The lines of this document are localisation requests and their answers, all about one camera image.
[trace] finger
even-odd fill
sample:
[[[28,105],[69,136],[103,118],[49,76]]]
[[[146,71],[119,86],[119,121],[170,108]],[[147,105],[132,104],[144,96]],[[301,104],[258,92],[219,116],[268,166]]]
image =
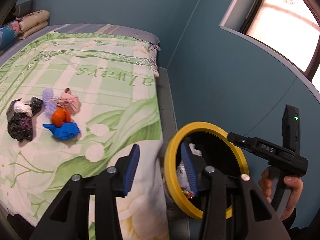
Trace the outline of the finger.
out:
[[[266,185],[263,183],[262,179],[260,179],[258,181],[258,185],[260,186],[260,188],[262,189],[263,194],[266,197],[270,197],[271,196],[271,189],[270,188],[266,188]]]
[[[272,181],[269,178],[269,168],[266,168],[263,173],[261,174],[262,182],[266,186],[267,189],[271,188],[272,186]]]
[[[291,177],[284,177],[284,183],[292,188],[291,195],[289,197],[289,201],[287,203],[286,209],[292,209],[297,204],[302,190],[303,190],[303,182],[299,177],[291,176]]]
[[[261,174],[261,177],[262,177],[262,178],[268,178],[269,175],[270,175],[269,168],[265,168],[264,171],[263,171],[262,174]]]

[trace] stacked pillow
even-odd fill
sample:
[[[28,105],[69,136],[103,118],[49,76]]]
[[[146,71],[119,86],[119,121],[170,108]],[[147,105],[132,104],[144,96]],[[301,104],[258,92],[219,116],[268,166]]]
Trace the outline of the stacked pillow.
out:
[[[19,19],[20,35],[19,40],[25,39],[32,33],[35,33],[48,26],[47,19],[50,13],[47,10],[41,10],[29,13]]]
[[[0,55],[14,44],[19,31],[18,21],[12,21],[0,27]]]

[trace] pink cloth bag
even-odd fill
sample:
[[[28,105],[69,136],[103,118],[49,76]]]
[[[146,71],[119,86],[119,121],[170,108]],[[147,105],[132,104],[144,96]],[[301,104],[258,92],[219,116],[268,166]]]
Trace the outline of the pink cloth bag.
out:
[[[57,101],[57,105],[65,108],[70,114],[76,114],[80,111],[80,102],[78,96],[71,94],[70,88],[66,88],[64,92],[61,93],[61,97]]]

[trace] bed sheet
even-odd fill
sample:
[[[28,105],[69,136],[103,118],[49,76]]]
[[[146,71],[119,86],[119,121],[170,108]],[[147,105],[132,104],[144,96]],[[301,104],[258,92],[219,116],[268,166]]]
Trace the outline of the bed sheet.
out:
[[[154,45],[159,44],[159,38],[152,33],[138,30],[134,28],[129,28],[120,25],[111,25],[111,24],[64,24],[64,25],[52,25],[43,28],[42,30],[30,35],[24,40],[17,41],[15,45],[13,45],[10,49],[8,49],[4,54],[0,55],[0,66],[3,65],[10,57],[12,57],[15,53],[17,53],[24,46],[28,45],[35,39],[41,37],[42,35],[55,31],[58,33],[68,33],[68,34],[76,34],[76,33],[99,33],[99,34],[113,34],[113,35],[121,35],[127,37],[134,37],[138,40],[148,41]],[[158,77],[158,70],[156,65],[156,50],[151,52],[151,56],[153,58],[153,68],[155,77]]]
[[[101,33],[51,31],[34,40],[0,68],[0,201],[36,225],[64,183],[75,173],[84,177],[113,166],[140,146],[140,162],[125,198],[117,199],[126,239],[168,239],[166,203],[157,153],[162,131],[149,42]],[[41,98],[44,88],[59,95],[66,87],[77,95],[81,111],[72,119],[81,134],[59,141],[33,117],[34,139],[12,139],[6,110],[15,99]],[[94,198],[89,209],[94,235]]]

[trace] human hand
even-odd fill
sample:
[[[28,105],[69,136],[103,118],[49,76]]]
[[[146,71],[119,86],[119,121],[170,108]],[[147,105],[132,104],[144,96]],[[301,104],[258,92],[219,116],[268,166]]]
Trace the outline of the human hand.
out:
[[[271,186],[272,186],[272,181],[269,178],[269,168],[266,168],[262,175],[261,179],[259,180],[258,184],[260,188],[262,189],[262,192],[266,196],[266,199],[271,202]],[[302,189],[303,189],[303,182],[298,176],[287,176],[284,177],[284,183],[290,187],[291,194],[287,203],[287,206],[284,209],[284,212],[281,216],[281,221],[287,219],[288,217],[291,216],[292,212],[294,211],[294,208],[296,206],[296,203],[298,202]]]

